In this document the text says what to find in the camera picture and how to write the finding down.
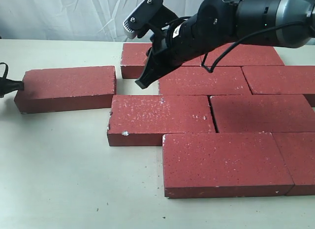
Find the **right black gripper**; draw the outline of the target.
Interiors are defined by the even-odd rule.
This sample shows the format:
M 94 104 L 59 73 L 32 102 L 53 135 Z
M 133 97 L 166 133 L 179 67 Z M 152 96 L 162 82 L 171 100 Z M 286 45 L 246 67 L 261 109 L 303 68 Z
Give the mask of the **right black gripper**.
M 216 17 L 190 17 L 177 20 L 150 38 L 151 48 L 143 72 L 135 80 L 146 89 L 152 83 L 181 67 L 185 62 L 221 46 L 221 32 Z

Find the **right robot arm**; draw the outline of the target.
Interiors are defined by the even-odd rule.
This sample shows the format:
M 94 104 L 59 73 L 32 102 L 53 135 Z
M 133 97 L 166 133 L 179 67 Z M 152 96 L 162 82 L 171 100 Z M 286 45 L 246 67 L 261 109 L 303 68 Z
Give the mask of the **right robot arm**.
M 315 35 L 315 0 L 204 0 L 197 13 L 178 17 L 163 0 L 144 0 L 128 19 L 152 45 L 136 84 L 145 89 L 183 63 L 228 44 L 298 48 Z

